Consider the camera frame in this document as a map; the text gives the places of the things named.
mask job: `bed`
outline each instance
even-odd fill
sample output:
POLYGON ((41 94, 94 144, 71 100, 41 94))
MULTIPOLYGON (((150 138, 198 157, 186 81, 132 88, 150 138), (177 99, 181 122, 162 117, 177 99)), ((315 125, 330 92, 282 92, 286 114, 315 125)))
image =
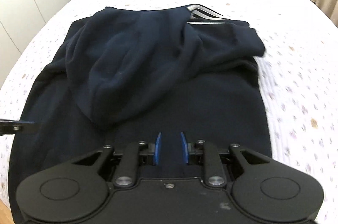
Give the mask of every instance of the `bed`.
MULTIPOLYGON (((325 197, 317 221, 337 223, 338 29, 310 0, 72 0, 13 67, 0 90, 0 118, 20 118, 35 78, 52 61, 73 21, 106 6, 154 10, 192 3, 256 29, 266 46, 265 56, 256 60, 273 158, 322 184, 325 197)), ((13 136, 0 136, 0 199, 8 207, 12 142, 13 136)))

